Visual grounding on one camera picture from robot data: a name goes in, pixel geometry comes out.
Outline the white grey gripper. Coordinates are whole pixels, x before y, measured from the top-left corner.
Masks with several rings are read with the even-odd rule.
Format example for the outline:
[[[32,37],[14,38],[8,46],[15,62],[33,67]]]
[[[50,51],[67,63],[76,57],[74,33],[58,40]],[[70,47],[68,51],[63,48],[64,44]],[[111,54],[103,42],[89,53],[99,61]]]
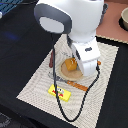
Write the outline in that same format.
[[[96,70],[97,60],[100,57],[96,39],[84,43],[72,41],[70,48],[82,74],[84,76],[92,75]]]

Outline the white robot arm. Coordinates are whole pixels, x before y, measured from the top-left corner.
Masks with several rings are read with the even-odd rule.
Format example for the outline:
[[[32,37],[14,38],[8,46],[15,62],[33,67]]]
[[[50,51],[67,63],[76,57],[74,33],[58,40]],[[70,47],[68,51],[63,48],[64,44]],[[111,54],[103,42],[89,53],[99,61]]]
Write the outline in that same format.
[[[50,33],[64,33],[84,76],[91,75],[100,56],[96,41],[104,0],[39,0],[34,16]]]

